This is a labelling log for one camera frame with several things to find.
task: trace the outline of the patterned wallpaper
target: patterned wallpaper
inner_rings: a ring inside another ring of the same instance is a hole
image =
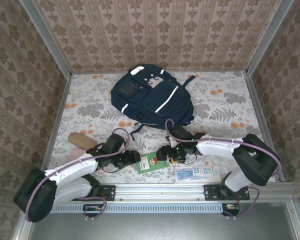
[[[0,240],[19,219],[13,197],[40,167],[65,78],[18,0],[0,0]]]
[[[300,0],[295,0],[253,73],[285,177],[300,200]]]
[[[35,0],[72,72],[244,69],[280,0]]]

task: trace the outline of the backpack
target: backpack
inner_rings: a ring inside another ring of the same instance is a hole
[[[194,119],[194,106],[185,86],[194,78],[191,76],[181,85],[167,71],[153,64],[130,69],[114,85],[111,103],[124,115],[141,123],[131,132],[132,139],[135,140],[133,134],[143,126],[164,130],[167,119],[172,119],[176,125],[188,125]]]

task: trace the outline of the purple cable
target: purple cable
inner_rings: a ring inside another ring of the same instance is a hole
[[[26,219],[28,222],[31,222],[31,220],[29,219],[29,210],[30,210],[30,206],[31,206],[31,204],[32,204],[32,201],[34,200],[35,195],[37,194],[37,192],[38,192],[38,190],[41,188],[41,186],[45,183],[45,181],[47,181],[49,178],[51,178],[54,174],[60,173],[60,172],[62,172],[63,170],[65,170],[65,169],[67,169],[67,168],[69,168],[69,167],[72,167],[73,165],[80,164],[80,163],[82,163],[82,162],[85,162],[85,161],[88,161],[88,160],[91,160],[91,159],[101,159],[101,158],[106,158],[106,157],[112,157],[112,156],[118,155],[118,154],[124,152],[125,150],[127,150],[128,146],[129,146],[129,144],[130,144],[130,135],[129,135],[129,133],[127,132],[127,130],[125,130],[125,129],[123,129],[123,128],[120,128],[120,127],[114,129],[114,130],[112,131],[112,133],[114,133],[114,132],[117,131],[117,130],[122,130],[122,131],[124,131],[124,132],[126,133],[126,135],[127,135],[126,145],[124,146],[123,149],[121,149],[121,150],[119,150],[119,151],[117,151],[117,152],[114,152],[114,153],[110,153],[110,154],[104,154],[104,155],[99,155],[99,156],[90,156],[90,157],[86,157],[86,158],[81,159],[81,160],[78,160],[78,161],[74,161],[74,162],[72,162],[71,164],[66,165],[66,166],[64,166],[64,167],[61,167],[60,169],[58,169],[58,170],[52,172],[51,174],[49,174],[48,176],[46,176],[44,179],[42,179],[42,180],[38,183],[38,185],[35,187],[35,189],[33,190],[32,194],[31,194],[31,196],[30,196],[30,198],[29,198],[29,201],[28,201],[28,203],[27,203],[27,205],[26,205],[25,212],[24,212],[24,214],[25,214],[25,219]]]
[[[239,214],[239,215],[237,215],[237,216],[233,216],[233,215],[232,215],[230,212],[228,212],[228,211],[223,210],[223,212],[226,213],[226,214],[228,214],[228,215],[231,216],[231,217],[234,217],[234,218],[240,218],[240,217],[242,217],[243,215],[247,214],[247,213],[252,209],[252,207],[255,205],[255,203],[257,202],[257,200],[258,200],[258,198],[259,198],[259,196],[260,196],[260,190],[259,190],[259,188],[254,187],[254,186],[248,186],[248,188],[257,190],[257,194],[256,194],[255,199],[254,199],[253,202],[251,203],[251,205],[250,205],[243,213],[241,213],[241,214]]]
[[[107,207],[107,200],[103,197],[98,197],[98,196],[91,196],[91,197],[79,197],[79,198],[76,198],[76,200],[101,200],[103,201],[103,208],[100,210],[100,212],[94,216],[94,218],[98,218],[100,217],[100,215],[105,211],[106,207]],[[84,213],[83,215],[87,218],[87,210],[88,209],[91,209],[93,207],[98,207],[97,205],[96,206],[87,206],[85,209],[84,209]]]
[[[259,150],[265,154],[267,154],[268,156],[270,156],[271,158],[273,158],[273,160],[275,160],[276,164],[278,165],[278,170],[272,174],[272,176],[276,176],[278,175],[281,171],[282,171],[282,166],[281,163],[279,161],[279,159],[273,155],[271,152],[263,149],[262,147],[250,144],[250,143],[246,143],[246,142],[242,142],[242,141],[238,141],[238,140],[233,140],[233,139],[223,139],[223,138],[218,138],[218,137],[210,137],[209,139],[194,139],[194,140],[184,140],[184,139],[179,139],[176,138],[175,136],[173,136],[169,130],[168,130],[168,122],[172,123],[172,127],[174,127],[175,123],[171,118],[168,118],[165,121],[164,127],[165,130],[167,132],[167,134],[169,135],[169,137],[173,138],[174,140],[177,140],[178,142],[182,142],[182,143],[193,143],[193,142],[207,142],[207,141],[216,141],[216,142],[222,142],[222,143],[229,143],[229,144],[240,144],[240,145],[244,145],[256,150]]]

